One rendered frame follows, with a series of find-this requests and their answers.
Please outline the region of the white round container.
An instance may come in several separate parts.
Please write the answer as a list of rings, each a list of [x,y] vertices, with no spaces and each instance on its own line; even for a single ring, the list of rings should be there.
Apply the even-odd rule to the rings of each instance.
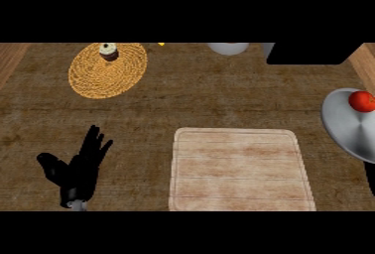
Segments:
[[[222,56],[233,56],[240,54],[249,44],[247,43],[209,43],[209,49]]]

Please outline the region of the pale wooden cutting board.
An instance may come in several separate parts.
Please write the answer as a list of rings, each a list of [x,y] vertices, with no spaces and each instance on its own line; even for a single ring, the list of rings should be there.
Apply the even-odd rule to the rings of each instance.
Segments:
[[[168,208],[174,211],[314,211],[290,131],[179,128],[174,134]]]

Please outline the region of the silver metal pan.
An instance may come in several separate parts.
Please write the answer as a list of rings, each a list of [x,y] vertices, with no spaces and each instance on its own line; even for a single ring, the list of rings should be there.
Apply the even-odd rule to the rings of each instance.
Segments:
[[[375,164],[375,110],[355,111],[348,97],[355,88],[337,88],[326,95],[320,106],[320,120],[339,148],[358,160]]]

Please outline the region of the red tomato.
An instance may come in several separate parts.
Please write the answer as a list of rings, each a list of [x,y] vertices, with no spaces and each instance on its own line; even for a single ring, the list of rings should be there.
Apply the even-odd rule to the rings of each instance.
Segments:
[[[367,91],[354,91],[348,96],[348,104],[358,112],[375,110],[375,96]]]

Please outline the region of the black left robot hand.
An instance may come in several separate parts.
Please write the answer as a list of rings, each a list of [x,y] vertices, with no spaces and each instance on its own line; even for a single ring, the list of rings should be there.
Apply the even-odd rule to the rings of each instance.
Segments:
[[[112,141],[101,142],[103,134],[92,125],[82,141],[79,152],[66,164],[53,154],[41,153],[36,161],[44,170],[47,180],[60,188],[60,206],[67,202],[84,200],[88,202],[94,195],[98,165]]]

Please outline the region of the black appliance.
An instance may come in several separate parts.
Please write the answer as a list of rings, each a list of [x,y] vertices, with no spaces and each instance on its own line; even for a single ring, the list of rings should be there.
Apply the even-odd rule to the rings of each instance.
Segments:
[[[340,64],[360,43],[274,43],[267,64]]]

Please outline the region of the round woven yellow placemat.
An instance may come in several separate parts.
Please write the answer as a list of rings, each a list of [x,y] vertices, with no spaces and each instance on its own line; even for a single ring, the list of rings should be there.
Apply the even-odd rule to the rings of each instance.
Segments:
[[[115,45],[117,58],[107,61],[98,55],[101,43],[92,43],[76,54],[67,72],[75,93],[89,99],[104,99],[126,92],[140,81],[147,65],[146,50],[140,43]]]

